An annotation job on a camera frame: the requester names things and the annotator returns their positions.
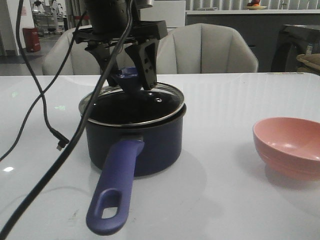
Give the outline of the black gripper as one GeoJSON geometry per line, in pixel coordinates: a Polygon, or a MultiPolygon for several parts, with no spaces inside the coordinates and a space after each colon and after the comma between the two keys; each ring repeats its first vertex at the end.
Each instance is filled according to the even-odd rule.
{"type": "MultiPolygon", "coordinates": [[[[111,67],[106,77],[108,85],[116,87],[118,84],[113,75],[118,72],[115,60],[111,63],[110,47],[118,44],[127,23],[116,21],[101,21],[91,27],[83,27],[74,31],[72,37],[76,44],[85,43],[86,51],[97,61],[101,71],[111,67]]],[[[157,52],[159,40],[168,35],[166,22],[160,21],[134,21],[133,25],[120,45],[132,44],[125,48],[126,54],[131,58],[137,70],[139,82],[144,90],[151,90],[157,85],[157,52]]]]}

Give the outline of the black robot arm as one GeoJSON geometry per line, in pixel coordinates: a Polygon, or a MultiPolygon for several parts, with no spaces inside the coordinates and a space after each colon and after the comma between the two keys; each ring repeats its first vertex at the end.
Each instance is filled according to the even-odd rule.
{"type": "Polygon", "coordinates": [[[137,70],[139,85],[144,90],[154,88],[159,42],[168,34],[166,22],[141,20],[139,10],[147,4],[140,0],[86,0],[84,5],[91,27],[76,30],[74,40],[87,43],[85,50],[100,69],[108,69],[109,86],[118,85],[111,75],[119,70],[116,57],[124,48],[137,70]]]}

